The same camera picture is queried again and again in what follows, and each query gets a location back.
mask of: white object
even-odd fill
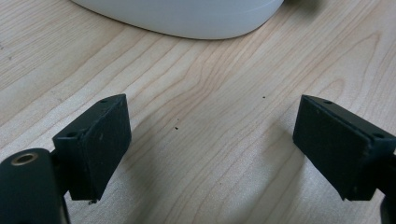
[[[109,18],[151,31],[198,39],[244,35],[283,0],[72,0]]]

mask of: wooden surface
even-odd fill
[[[219,41],[161,35],[71,1],[0,1],[0,161],[125,92],[133,143],[73,223],[380,223],[292,143],[300,96],[396,134],[393,0],[288,1]]]

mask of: small black hole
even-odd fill
[[[33,158],[33,155],[27,154],[27,155],[24,155],[24,156],[19,157],[19,158],[17,159],[17,162],[18,162],[18,163],[25,163],[25,162],[31,160],[32,158]]]
[[[68,133],[68,134],[66,135],[66,137],[76,137],[77,134],[78,134],[77,132]]]
[[[384,134],[382,134],[382,133],[373,133],[373,136],[377,137],[377,138],[384,138],[385,137]]]

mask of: wood grain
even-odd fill
[[[292,143],[301,94],[396,134],[396,4],[286,1],[256,31],[183,39],[71,1],[0,2],[0,161],[127,94],[133,143],[73,223],[380,223]]]

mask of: wooden table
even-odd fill
[[[71,1],[0,2],[0,160],[126,93],[133,142],[73,223],[380,223],[292,143],[302,94],[396,134],[393,0],[285,2],[228,40],[152,33]]]

